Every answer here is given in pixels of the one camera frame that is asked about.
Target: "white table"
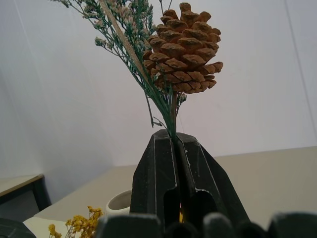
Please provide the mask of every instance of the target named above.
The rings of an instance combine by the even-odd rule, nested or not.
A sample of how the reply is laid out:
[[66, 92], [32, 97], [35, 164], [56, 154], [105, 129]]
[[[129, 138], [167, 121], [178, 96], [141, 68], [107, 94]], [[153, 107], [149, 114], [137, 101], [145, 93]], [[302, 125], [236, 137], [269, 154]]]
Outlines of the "white table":
[[[216, 160], [228, 173], [250, 219], [264, 228], [277, 212], [317, 212], [317, 146]], [[132, 188], [135, 169], [115, 167], [35, 217], [66, 221], [86, 215], [88, 205], [104, 209], [112, 197]]]
[[30, 175], [0, 179], [0, 204], [32, 191], [40, 211], [51, 205], [43, 183], [44, 176]]

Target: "stem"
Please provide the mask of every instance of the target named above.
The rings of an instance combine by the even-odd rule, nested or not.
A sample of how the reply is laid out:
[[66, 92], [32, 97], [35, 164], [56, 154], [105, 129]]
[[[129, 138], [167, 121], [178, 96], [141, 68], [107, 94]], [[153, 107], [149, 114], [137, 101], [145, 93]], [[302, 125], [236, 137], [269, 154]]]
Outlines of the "stem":
[[168, 10], [170, 9], [170, 6], [171, 6], [171, 4], [172, 4], [172, 1], [173, 1], [173, 0], [170, 0], [169, 6], [168, 6]]
[[145, 94], [145, 98], [146, 98], [146, 100], [147, 100], [148, 109], [149, 109], [150, 118], [151, 118], [151, 125], [152, 125], [152, 128], [153, 128], [153, 127], [154, 127], [154, 122], [153, 122], [153, 116], [152, 116], [152, 111], [151, 111], [151, 106], [150, 106], [149, 98], [148, 98], [146, 92], [144, 92], [144, 94]]
[[176, 116], [177, 116], [177, 92], [173, 91], [172, 103], [171, 103], [171, 119], [172, 119], [172, 140], [176, 142]]
[[164, 14], [164, 11], [163, 11], [162, 0], [159, 0], [159, 2], [160, 2], [160, 8], [161, 8], [161, 10], [162, 10], [162, 15], [163, 15], [163, 14]]
[[161, 123], [161, 125], [164, 126], [165, 129], [168, 131], [168, 129], [166, 128], [166, 126], [164, 125], [164, 123], [163, 123], [162, 121], [160, 121], [160, 120], [159, 120], [158, 118], [156, 118], [156, 117], [153, 117], [153, 118], [156, 119], [156, 120], [158, 120], [158, 122]]

